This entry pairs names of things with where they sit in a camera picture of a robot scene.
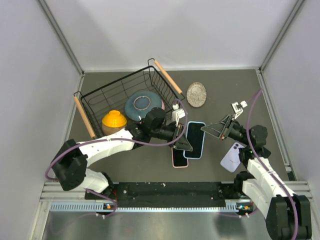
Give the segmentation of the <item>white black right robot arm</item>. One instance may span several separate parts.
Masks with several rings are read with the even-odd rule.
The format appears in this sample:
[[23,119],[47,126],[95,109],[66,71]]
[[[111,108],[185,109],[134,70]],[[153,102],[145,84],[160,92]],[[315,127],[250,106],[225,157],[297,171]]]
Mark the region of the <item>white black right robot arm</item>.
[[310,240],[312,238],[311,204],[305,195],[291,190],[272,168],[268,158],[268,130],[262,125],[246,129],[231,115],[203,126],[201,130],[220,140],[231,138],[244,147],[239,160],[246,168],[233,182],[239,198],[249,197],[262,213],[267,232],[273,240]]

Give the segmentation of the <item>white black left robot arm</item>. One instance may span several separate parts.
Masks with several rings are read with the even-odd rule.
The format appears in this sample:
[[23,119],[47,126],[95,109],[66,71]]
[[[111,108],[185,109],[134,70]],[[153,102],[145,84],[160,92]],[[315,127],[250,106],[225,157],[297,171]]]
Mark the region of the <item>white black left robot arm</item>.
[[64,191],[77,187],[96,192],[102,198],[109,198],[114,191],[111,178],[104,172],[89,169],[93,163],[120,152],[131,151],[142,146],[156,146],[151,139],[163,140],[162,146],[182,145],[187,151],[193,148],[184,134],[184,126],[179,122],[187,113],[179,108],[173,111],[173,120],[165,124],[165,111],[154,107],[138,123],[96,140],[77,143],[67,140],[51,162],[57,181]]

